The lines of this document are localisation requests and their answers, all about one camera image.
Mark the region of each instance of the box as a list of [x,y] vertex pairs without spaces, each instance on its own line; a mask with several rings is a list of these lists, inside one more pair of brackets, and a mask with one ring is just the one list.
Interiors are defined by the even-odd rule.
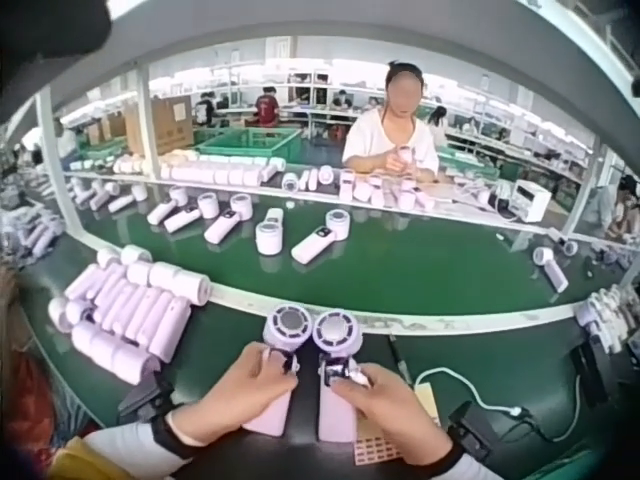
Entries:
[[[193,145],[191,99],[188,96],[154,98],[151,100],[151,114],[158,155]],[[126,107],[124,117],[129,150],[144,155],[138,105]]]
[[100,124],[102,125],[102,134],[105,141],[124,137],[127,134],[124,115],[121,112],[110,113],[106,117],[102,117]]
[[101,123],[93,123],[87,127],[87,137],[89,137],[89,145],[100,145],[104,143],[104,132]]

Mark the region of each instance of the black wristband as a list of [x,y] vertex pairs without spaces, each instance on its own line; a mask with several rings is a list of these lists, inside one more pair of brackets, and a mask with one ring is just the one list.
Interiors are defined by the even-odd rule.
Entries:
[[166,414],[160,414],[151,420],[151,432],[153,440],[166,451],[173,453],[183,460],[193,458],[204,447],[192,447],[185,445],[173,432],[167,423]]
[[451,447],[451,450],[449,450],[444,457],[434,463],[421,467],[421,471],[426,472],[430,478],[444,475],[458,464],[464,454],[464,449],[458,443],[453,442],[453,447]]

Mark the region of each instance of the yellow clothing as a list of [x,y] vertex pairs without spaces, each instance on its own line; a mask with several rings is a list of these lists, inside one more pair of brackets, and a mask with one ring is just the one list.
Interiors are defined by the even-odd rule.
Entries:
[[128,472],[96,453],[76,437],[58,451],[47,472],[49,480],[134,480]]

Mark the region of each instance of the red shirt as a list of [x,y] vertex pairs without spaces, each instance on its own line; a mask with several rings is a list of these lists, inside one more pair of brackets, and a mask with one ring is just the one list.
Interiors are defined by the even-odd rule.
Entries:
[[271,95],[260,95],[256,100],[258,123],[263,126],[272,125],[278,119],[278,100]]

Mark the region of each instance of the person's hair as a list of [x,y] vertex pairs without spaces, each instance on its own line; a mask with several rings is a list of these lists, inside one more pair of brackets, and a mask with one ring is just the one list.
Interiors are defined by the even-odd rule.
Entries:
[[435,125],[436,127],[439,127],[440,124],[442,123],[442,119],[446,116],[447,116],[447,109],[444,108],[442,105],[439,105],[436,107],[436,109],[433,112],[431,112],[431,115],[429,115],[429,118],[427,119],[427,123],[430,123],[432,125]]
[[413,63],[405,62],[389,62],[389,71],[387,77],[384,80],[384,87],[389,88],[389,84],[400,73],[411,73],[420,82],[420,86],[424,88],[424,77],[422,76],[422,70],[416,67]]

